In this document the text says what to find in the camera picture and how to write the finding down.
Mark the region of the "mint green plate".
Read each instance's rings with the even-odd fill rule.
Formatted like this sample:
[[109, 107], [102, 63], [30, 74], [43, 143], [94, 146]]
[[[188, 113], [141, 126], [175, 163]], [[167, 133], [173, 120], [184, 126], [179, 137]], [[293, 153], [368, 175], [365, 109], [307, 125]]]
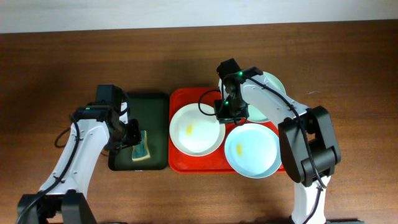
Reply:
[[280, 84], [275, 76], [252, 67], [220, 79], [219, 89], [221, 100], [230, 102], [233, 107], [254, 105], [277, 126], [289, 117], [291, 102]]

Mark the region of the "green yellow sponge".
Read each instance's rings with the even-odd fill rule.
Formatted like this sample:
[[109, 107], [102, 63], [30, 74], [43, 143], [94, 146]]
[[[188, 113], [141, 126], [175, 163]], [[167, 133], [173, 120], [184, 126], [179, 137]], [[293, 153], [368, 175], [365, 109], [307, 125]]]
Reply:
[[147, 131], [141, 131], [141, 142], [133, 146], [132, 161], [138, 162], [150, 159], [150, 151], [147, 143]]

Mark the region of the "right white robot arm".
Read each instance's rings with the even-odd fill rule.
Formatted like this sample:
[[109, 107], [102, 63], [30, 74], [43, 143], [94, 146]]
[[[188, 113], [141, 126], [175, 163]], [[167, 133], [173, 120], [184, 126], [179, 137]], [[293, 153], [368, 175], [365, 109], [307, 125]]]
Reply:
[[220, 65], [221, 99], [215, 101], [219, 122], [245, 123], [248, 106], [254, 105], [279, 132], [282, 165], [294, 182], [292, 223], [326, 223], [326, 187], [341, 161], [329, 112], [322, 106], [309, 108], [277, 88], [257, 67], [241, 69]]

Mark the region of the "light blue plate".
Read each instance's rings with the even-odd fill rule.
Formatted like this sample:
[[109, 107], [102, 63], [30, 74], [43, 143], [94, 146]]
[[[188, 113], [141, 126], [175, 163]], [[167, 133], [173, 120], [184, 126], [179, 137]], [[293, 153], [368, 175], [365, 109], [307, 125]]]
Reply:
[[256, 123], [234, 128], [225, 140], [224, 154], [237, 173], [252, 179], [268, 177], [282, 165], [278, 135]]

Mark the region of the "white plate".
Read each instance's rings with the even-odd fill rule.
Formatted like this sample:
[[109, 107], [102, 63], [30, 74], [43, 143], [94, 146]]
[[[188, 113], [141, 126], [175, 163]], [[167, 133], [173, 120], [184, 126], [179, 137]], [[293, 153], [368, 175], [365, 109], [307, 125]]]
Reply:
[[216, 119], [212, 106], [192, 103], [180, 108], [169, 125], [170, 139], [182, 153], [201, 157], [217, 150], [224, 140], [226, 126]]

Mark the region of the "red tray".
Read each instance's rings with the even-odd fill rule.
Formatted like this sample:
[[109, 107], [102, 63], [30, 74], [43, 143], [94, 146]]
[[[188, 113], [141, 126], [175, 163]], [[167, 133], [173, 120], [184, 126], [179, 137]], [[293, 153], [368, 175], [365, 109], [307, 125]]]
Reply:
[[[213, 102], [220, 98], [221, 95], [213, 92], [212, 87], [180, 88], [170, 96], [169, 118], [172, 118], [185, 105], [201, 102], [212, 106]], [[169, 140], [168, 156], [171, 169], [181, 174], [229, 174], [235, 172], [226, 160], [223, 144], [209, 155], [193, 157], [180, 152]]]

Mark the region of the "dark green tray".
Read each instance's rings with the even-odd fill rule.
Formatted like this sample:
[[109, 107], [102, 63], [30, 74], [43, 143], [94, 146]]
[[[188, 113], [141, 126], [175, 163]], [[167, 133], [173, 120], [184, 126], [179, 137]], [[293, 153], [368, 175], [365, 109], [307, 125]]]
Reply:
[[133, 161], [133, 147], [111, 153], [108, 167], [113, 171], [162, 170], [168, 166], [169, 96], [162, 92], [129, 92], [130, 119], [137, 119], [139, 129], [147, 132], [150, 158]]

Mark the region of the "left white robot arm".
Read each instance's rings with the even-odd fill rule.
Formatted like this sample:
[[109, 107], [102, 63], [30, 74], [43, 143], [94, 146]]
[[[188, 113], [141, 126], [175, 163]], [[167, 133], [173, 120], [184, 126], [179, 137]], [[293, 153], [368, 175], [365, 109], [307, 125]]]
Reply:
[[138, 122], [128, 119], [127, 103], [91, 104], [70, 117], [70, 135], [57, 165], [36, 194], [25, 194], [18, 223], [47, 223], [60, 213], [64, 223], [96, 223], [86, 200], [103, 149], [116, 151], [142, 141]]

